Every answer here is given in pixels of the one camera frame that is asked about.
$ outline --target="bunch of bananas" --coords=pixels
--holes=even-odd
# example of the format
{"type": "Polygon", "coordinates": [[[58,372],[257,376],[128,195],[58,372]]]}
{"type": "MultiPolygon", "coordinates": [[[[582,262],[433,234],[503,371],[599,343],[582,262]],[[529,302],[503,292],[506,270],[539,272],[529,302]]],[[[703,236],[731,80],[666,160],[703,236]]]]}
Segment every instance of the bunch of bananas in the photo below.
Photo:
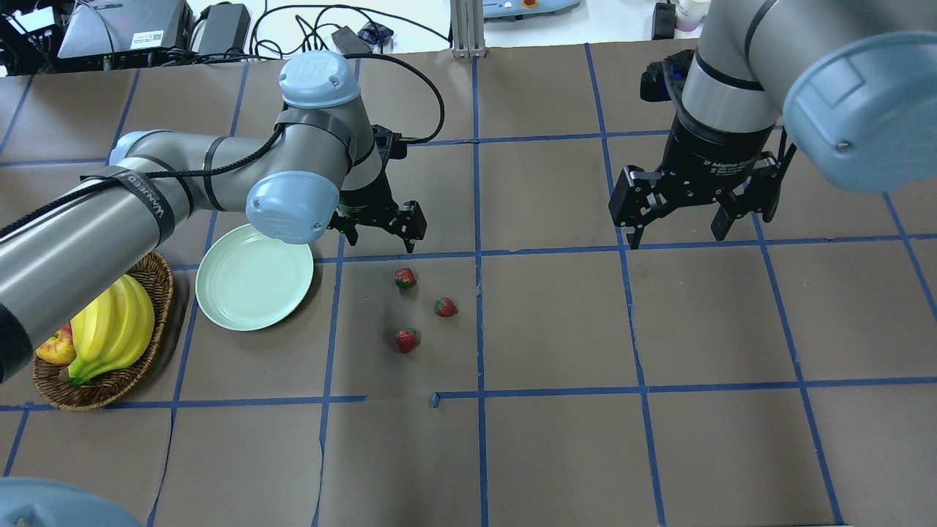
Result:
{"type": "Polygon", "coordinates": [[[85,384],[136,362],[150,344],[154,322],[143,286],[130,275],[120,277],[71,319],[77,356],[68,365],[68,381],[85,384]]]}

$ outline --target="red strawberry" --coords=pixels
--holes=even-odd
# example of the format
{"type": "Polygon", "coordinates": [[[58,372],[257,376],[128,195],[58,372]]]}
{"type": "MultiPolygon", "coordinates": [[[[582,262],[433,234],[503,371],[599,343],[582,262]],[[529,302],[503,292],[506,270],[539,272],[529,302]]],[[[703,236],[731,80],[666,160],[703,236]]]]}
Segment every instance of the red strawberry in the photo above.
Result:
{"type": "Polygon", "coordinates": [[[397,332],[396,340],[400,353],[408,354],[420,345],[420,332],[411,327],[405,327],[397,332]]]}
{"type": "Polygon", "coordinates": [[[397,272],[394,273],[394,283],[396,283],[397,287],[400,289],[409,289],[416,285],[416,277],[413,276],[413,270],[409,267],[397,269],[397,272]]]}
{"type": "Polygon", "coordinates": [[[455,306],[455,302],[453,302],[452,298],[446,298],[445,296],[436,301],[436,305],[433,307],[433,310],[437,315],[443,318],[451,317],[459,312],[459,309],[455,306]]]}

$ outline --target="basket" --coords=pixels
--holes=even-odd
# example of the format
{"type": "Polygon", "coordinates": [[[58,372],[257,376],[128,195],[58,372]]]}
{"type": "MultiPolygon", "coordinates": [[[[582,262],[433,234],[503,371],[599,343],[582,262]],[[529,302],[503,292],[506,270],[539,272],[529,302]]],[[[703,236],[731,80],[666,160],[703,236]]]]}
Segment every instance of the basket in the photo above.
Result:
{"type": "Polygon", "coordinates": [[[130,268],[127,273],[136,279],[153,302],[156,312],[150,345],[137,362],[127,368],[115,369],[98,375],[81,386],[73,386],[59,379],[62,368],[35,357],[33,384],[39,394],[59,410],[83,412],[110,404],[129,392],[153,364],[159,342],[162,340],[172,303],[172,270],[161,254],[151,251],[130,268]]]}

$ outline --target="sticker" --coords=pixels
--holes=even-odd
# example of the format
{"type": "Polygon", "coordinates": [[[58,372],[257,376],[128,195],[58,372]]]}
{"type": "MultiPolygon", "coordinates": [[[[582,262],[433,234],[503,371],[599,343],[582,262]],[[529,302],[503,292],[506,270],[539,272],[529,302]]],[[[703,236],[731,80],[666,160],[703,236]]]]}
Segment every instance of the sticker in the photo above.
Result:
{"type": "Polygon", "coordinates": [[[165,33],[163,30],[134,33],[133,40],[130,42],[130,49],[142,50],[146,48],[154,48],[162,43],[163,33],[165,33]]]}

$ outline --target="light green plate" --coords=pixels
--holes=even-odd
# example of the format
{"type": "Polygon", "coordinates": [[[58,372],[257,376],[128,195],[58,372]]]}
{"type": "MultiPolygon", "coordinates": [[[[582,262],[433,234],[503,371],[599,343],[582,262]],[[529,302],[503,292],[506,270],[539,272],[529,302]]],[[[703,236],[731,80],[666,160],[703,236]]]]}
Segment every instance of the light green plate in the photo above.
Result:
{"type": "Polygon", "coordinates": [[[312,284],[312,250],[259,233],[249,223],[208,249],[195,277],[205,316],[234,331],[276,324],[292,313],[312,284]]]}

